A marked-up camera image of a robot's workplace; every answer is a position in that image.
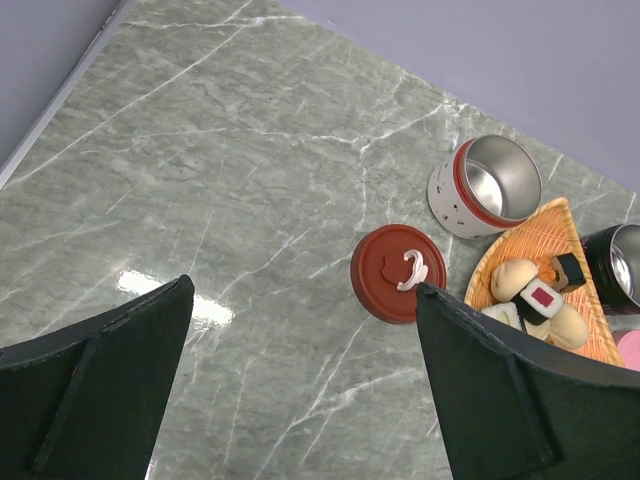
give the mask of round brown lid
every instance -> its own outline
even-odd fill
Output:
[[[427,283],[446,288],[447,269],[440,251],[424,233],[408,225],[386,225],[364,237],[351,258],[351,283],[358,300],[372,315],[390,323],[416,321],[416,287],[399,291],[412,275],[417,250],[429,268]]]

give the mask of lid handle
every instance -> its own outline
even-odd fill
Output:
[[[408,250],[404,252],[404,261],[407,262],[410,258],[414,258],[413,271],[409,280],[406,282],[398,282],[396,288],[401,292],[409,291],[418,283],[424,282],[424,279],[427,278],[427,273],[429,273],[429,267],[424,264],[422,253],[418,250]]]

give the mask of gray marble surface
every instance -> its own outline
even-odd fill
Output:
[[[635,195],[272,0],[129,20],[0,192],[2,344],[189,273],[149,479],[451,478],[416,329],[362,309],[353,248],[413,225],[461,296],[492,239],[452,239],[425,187],[479,134],[528,149],[584,233],[640,220]]]

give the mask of beige dumpling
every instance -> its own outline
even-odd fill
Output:
[[[564,303],[550,321],[553,343],[567,350],[580,348],[589,340],[589,326],[580,312]]]
[[[551,330],[551,322],[549,320],[542,322],[540,325],[533,325],[525,320],[524,326],[527,329],[527,333],[538,340],[546,340]]]
[[[491,294],[499,302],[510,302],[537,275],[538,267],[531,260],[525,258],[507,260],[491,274]]]

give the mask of gray wall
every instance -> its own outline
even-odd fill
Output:
[[[635,0],[281,0],[640,191]]]
[[[0,0],[0,172],[15,157],[16,149],[120,3]],[[0,173],[0,187],[6,173],[6,169],[5,175]]]

